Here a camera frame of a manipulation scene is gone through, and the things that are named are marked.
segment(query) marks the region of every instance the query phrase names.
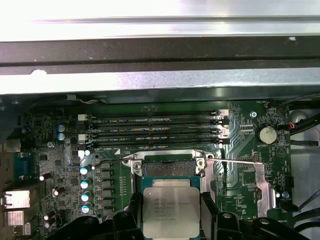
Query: electrolytic capacitor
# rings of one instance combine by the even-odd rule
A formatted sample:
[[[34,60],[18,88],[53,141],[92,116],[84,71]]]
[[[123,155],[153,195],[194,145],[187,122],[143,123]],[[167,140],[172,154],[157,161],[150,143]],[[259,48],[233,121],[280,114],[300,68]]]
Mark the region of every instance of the electrolytic capacitor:
[[[63,140],[65,140],[66,136],[63,133],[59,133],[57,138],[59,141],[63,141]]]
[[[40,181],[44,181],[44,180],[47,180],[47,179],[50,179],[50,178],[52,178],[52,174],[50,172],[48,172],[48,173],[45,173],[45,174],[41,175],[39,177],[39,180]]]
[[[91,183],[92,183],[91,179],[86,178],[85,180],[83,180],[83,181],[80,183],[80,187],[81,187],[82,189],[87,189]]]
[[[57,130],[59,133],[63,133],[66,130],[66,127],[62,124],[58,125]]]
[[[91,204],[91,202],[86,202],[86,203],[82,206],[81,211],[82,211],[84,214],[87,214],[91,209],[92,209],[92,204]]]
[[[62,186],[62,187],[58,188],[57,190],[55,190],[55,191],[53,192],[53,194],[57,197],[59,194],[62,194],[62,193],[64,193],[65,191],[66,191],[66,188],[65,188],[64,186]]]
[[[91,196],[92,196],[92,194],[90,191],[85,191],[84,194],[82,194],[82,196],[81,196],[81,200],[84,202],[87,202],[87,201],[89,201]]]
[[[54,224],[56,221],[55,217],[51,217],[47,222],[44,223],[44,227],[46,229],[50,228],[52,226],[52,224]]]
[[[50,218],[52,218],[54,215],[56,215],[56,211],[55,210],[51,210],[50,212],[48,212],[46,215],[43,216],[43,219],[45,221],[48,221]]]
[[[86,175],[88,172],[90,172],[92,169],[92,167],[90,165],[84,166],[82,168],[80,168],[80,173],[82,175]]]

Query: metal bracket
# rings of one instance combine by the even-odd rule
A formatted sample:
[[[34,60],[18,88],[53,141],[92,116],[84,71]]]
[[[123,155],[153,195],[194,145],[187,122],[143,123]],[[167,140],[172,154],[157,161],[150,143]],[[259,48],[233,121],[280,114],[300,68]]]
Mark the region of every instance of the metal bracket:
[[[267,217],[267,211],[276,207],[276,191],[265,179],[265,165],[253,164],[256,186],[262,192],[262,199],[257,201],[258,217]]]
[[[136,155],[133,155],[133,159],[130,161],[131,173],[142,177],[142,161],[138,160]]]

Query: black cable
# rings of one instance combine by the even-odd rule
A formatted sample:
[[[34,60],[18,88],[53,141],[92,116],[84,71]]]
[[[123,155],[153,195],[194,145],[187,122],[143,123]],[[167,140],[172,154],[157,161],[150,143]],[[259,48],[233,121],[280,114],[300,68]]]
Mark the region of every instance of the black cable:
[[[290,121],[289,119],[282,113],[282,108],[292,102],[296,102],[296,101],[300,101],[303,99],[310,99],[310,98],[314,98],[314,97],[318,97],[320,96],[320,93],[312,93],[312,94],[307,94],[307,95],[302,95],[302,96],[297,96],[294,98],[291,98],[287,101],[282,102],[277,108],[276,108],[276,113],[285,121],[286,124],[289,124]]]
[[[221,159],[226,159],[226,151],[224,148],[220,148],[221,152]],[[222,162],[222,167],[223,167],[223,193],[225,194],[227,192],[227,176],[228,176],[228,169],[227,169],[227,162],[223,161]]]
[[[317,227],[320,227],[320,221],[309,221],[296,226],[294,230],[300,233],[303,230],[310,229],[310,228],[317,228]]]
[[[296,145],[296,146],[304,146],[304,147],[319,147],[319,142],[318,141],[296,141],[296,140],[291,140],[290,144],[291,145]]]
[[[296,216],[294,216],[292,218],[292,221],[294,223],[302,221],[302,220],[306,220],[306,219],[312,219],[312,218],[316,218],[316,217],[320,217],[320,207],[309,210],[309,211],[304,211]]]
[[[317,126],[318,124],[320,124],[320,113],[295,123],[297,128],[291,129],[290,135],[292,136],[292,135],[304,132],[308,129],[311,129]]]
[[[95,168],[100,167],[102,164],[105,163],[109,163],[109,164],[114,164],[114,163],[119,163],[119,162],[123,162],[123,161],[129,161],[129,160],[133,160],[133,158],[121,158],[121,159],[117,159],[117,160],[113,160],[112,158],[110,159],[106,159],[106,160],[101,160],[97,165],[94,165]]]
[[[312,202],[313,200],[315,200],[317,197],[320,196],[320,190],[316,191],[314,194],[311,195],[311,197],[309,197],[304,203],[302,203],[298,209],[299,211],[301,209],[303,209],[306,205],[308,205],[310,202]]]
[[[320,109],[320,101],[297,101],[289,104],[289,110]]]

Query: wire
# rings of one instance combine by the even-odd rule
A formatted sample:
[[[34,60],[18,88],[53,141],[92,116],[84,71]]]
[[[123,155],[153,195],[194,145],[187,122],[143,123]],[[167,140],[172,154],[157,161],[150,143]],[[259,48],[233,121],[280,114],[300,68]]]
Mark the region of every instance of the wire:
[[[304,146],[304,147],[319,147],[319,142],[318,141],[296,141],[296,140],[291,140],[290,144],[291,145],[296,145],[296,146]]]
[[[121,158],[121,159],[117,159],[117,160],[113,160],[112,158],[110,159],[105,159],[105,160],[101,160],[97,165],[95,165],[95,168],[100,167],[102,164],[105,163],[109,163],[109,164],[114,164],[114,163],[119,163],[119,162],[123,162],[123,161],[129,161],[129,160],[133,160],[132,157],[128,157],[128,158]]]
[[[282,113],[282,108],[292,102],[300,101],[303,99],[309,99],[309,98],[314,98],[314,97],[319,97],[320,93],[312,93],[312,94],[307,94],[307,95],[302,95],[302,96],[297,96],[294,98],[291,98],[287,101],[282,102],[277,108],[276,108],[276,113],[285,121],[286,124],[289,124],[290,121],[289,119]]]
[[[317,126],[318,124],[320,124],[320,113],[295,123],[295,125],[297,125],[297,128],[292,129],[290,135],[292,136],[304,132],[308,129]]]
[[[317,228],[317,227],[320,227],[320,221],[309,221],[296,226],[294,230],[300,233],[303,230],[310,229],[310,228]]]
[[[294,223],[302,221],[302,220],[306,220],[306,219],[311,219],[311,218],[316,218],[316,217],[320,217],[320,207],[309,210],[309,211],[304,211],[296,216],[294,216],[292,218],[292,221]]]
[[[297,128],[297,126],[296,126],[296,125],[294,125],[292,122],[289,122],[289,126],[290,126],[290,128],[291,128],[291,129],[295,129],[295,128]]]
[[[306,205],[308,205],[310,202],[312,202],[313,200],[315,200],[319,196],[320,196],[320,190],[316,191],[314,194],[311,195],[311,197],[309,197],[304,203],[302,203],[298,207],[299,211],[301,211],[301,209],[303,209]]]
[[[297,101],[289,104],[289,110],[303,110],[303,109],[320,109],[320,101],[314,100],[304,100],[304,101]]]

